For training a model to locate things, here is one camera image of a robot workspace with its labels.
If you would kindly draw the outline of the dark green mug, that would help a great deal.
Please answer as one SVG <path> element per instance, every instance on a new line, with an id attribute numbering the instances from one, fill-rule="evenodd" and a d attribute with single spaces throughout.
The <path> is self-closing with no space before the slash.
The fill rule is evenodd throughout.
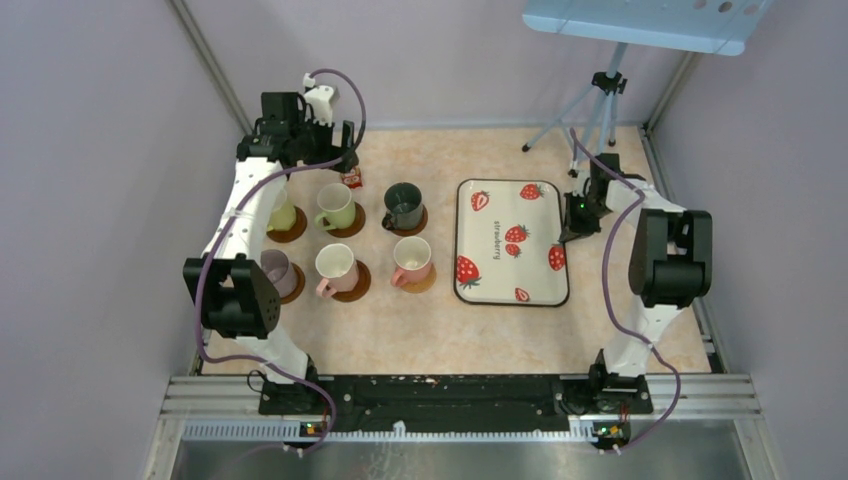
<path id="1" fill-rule="evenodd" d="M 418 186 L 401 182 L 385 192 L 386 208 L 382 226 L 389 231 L 408 231 L 418 227 L 423 218 L 423 197 Z"/>

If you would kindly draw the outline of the dark brown wooden coaster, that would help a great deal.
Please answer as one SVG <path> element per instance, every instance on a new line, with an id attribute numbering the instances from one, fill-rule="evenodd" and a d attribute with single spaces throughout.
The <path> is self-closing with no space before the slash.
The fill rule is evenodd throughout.
<path id="1" fill-rule="evenodd" d="M 429 221 L 429 212 L 428 212 L 427 208 L 424 207 L 423 210 L 422 210 L 421 220 L 415 228 L 408 229 L 408 230 L 397 230 L 397 229 L 391 230 L 391 229 L 389 229 L 389 232 L 396 235 L 396 236 L 399 236 L 399 237 L 415 236 L 415 235 L 418 235 L 419 233 L 421 233 L 426 228 L 428 221 Z"/>

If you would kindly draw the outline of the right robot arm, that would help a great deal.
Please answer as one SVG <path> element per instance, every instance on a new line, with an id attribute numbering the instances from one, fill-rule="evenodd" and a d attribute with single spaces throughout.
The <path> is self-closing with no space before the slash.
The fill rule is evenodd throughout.
<path id="1" fill-rule="evenodd" d="M 586 397 L 600 412 L 612 412 L 626 398 L 644 400 L 649 356 L 666 329 L 712 281 L 711 215 L 687 210 L 663 197 L 639 175 L 622 172 L 616 154 L 593 158 L 575 174 L 566 194 L 560 242 L 590 237 L 600 221 L 616 214 L 614 228 L 631 225 L 634 240 L 627 270 L 633 294 L 628 314 L 614 320 L 614 337 L 590 368 Z"/>

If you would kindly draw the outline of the woven rattan coaster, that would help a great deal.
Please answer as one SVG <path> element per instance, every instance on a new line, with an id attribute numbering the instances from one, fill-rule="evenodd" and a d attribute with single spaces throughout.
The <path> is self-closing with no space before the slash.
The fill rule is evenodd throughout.
<path id="1" fill-rule="evenodd" d="M 420 294 L 428 291 L 436 282 L 437 279 L 437 270 L 436 267 L 431 264 L 427 276 L 424 277 L 419 282 L 407 282 L 404 285 L 400 286 L 400 289 L 404 292 L 411 294 Z"/>

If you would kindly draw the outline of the pale pink mug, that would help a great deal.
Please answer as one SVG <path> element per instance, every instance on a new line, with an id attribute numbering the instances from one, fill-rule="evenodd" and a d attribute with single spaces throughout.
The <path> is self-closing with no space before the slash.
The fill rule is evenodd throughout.
<path id="1" fill-rule="evenodd" d="M 345 244 L 334 243 L 323 247 L 314 265 L 320 276 L 316 294 L 322 298 L 351 292 L 359 281 L 357 260 Z"/>

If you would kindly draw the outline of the yellow-green mug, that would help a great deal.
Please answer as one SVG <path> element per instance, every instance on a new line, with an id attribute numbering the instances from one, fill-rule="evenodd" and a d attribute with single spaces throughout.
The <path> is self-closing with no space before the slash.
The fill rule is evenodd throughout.
<path id="1" fill-rule="evenodd" d="M 290 231 L 297 222 L 297 209 L 292 203 L 289 195 L 283 189 L 277 196 L 272 212 L 270 214 L 266 231 L 267 232 L 287 232 Z"/>

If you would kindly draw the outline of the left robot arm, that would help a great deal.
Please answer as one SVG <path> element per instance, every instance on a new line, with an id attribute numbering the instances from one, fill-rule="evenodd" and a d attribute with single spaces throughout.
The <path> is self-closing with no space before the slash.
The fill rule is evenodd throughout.
<path id="1" fill-rule="evenodd" d="M 289 177 L 301 171 L 347 172 L 358 164 L 363 126 L 342 124 L 335 144 L 328 86 L 304 92 L 265 92 L 252 131 L 236 147 L 235 177 L 217 229 L 202 253 L 186 259 L 182 274 L 194 303 L 194 340 L 204 363 L 213 362 L 204 335 L 244 340 L 244 358 L 265 371 L 272 393 L 297 413 L 319 404 L 320 386 L 308 354 L 279 326 L 281 296 L 263 272 L 260 257 L 266 230 Z"/>

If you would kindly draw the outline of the white strawberry tray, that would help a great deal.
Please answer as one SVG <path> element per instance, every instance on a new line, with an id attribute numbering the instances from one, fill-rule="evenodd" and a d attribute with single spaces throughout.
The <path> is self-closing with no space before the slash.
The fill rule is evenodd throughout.
<path id="1" fill-rule="evenodd" d="M 559 307 L 570 297 L 557 187 L 468 179 L 457 189 L 454 292 L 471 305 Z"/>

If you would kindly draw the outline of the light green mug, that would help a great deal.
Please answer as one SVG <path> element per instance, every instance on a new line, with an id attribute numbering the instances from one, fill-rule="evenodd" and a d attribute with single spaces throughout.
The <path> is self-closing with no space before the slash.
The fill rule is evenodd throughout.
<path id="1" fill-rule="evenodd" d="M 356 218 L 356 207 L 351 189 L 342 184 L 329 184 L 317 195 L 320 212 L 315 217 L 316 226 L 324 231 L 351 227 Z"/>

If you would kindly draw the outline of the dark brown round coaster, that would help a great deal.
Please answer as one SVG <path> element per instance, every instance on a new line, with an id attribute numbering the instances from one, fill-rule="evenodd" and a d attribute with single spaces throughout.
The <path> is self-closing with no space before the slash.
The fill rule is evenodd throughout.
<path id="1" fill-rule="evenodd" d="M 329 229 L 327 233 L 336 238 L 350 238 L 359 233 L 366 223 L 366 213 L 359 202 L 355 202 L 355 217 L 354 222 L 347 228 Z"/>

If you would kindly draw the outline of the purple mug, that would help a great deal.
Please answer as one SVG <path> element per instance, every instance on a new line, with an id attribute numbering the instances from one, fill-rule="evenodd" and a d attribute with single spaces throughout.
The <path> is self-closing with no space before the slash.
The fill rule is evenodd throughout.
<path id="1" fill-rule="evenodd" d="M 261 252 L 261 268 L 279 296 L 285 298 L 295 292 L 299 284 L 299 275 L 295 264 L 281 250 L 267 249 Z"/>

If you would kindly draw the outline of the brown wooden round coaster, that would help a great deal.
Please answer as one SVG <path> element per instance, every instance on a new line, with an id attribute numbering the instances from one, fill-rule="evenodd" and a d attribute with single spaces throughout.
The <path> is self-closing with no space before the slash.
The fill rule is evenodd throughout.
<path id="1" fill-rule="evenodd" d="M 308 221 L 300 207 L 295 208 L 295 222 L 288 230 L 268 230 L 266 236 L 276 243 L 290 243 L 300 238 L 306 231 Z"/>

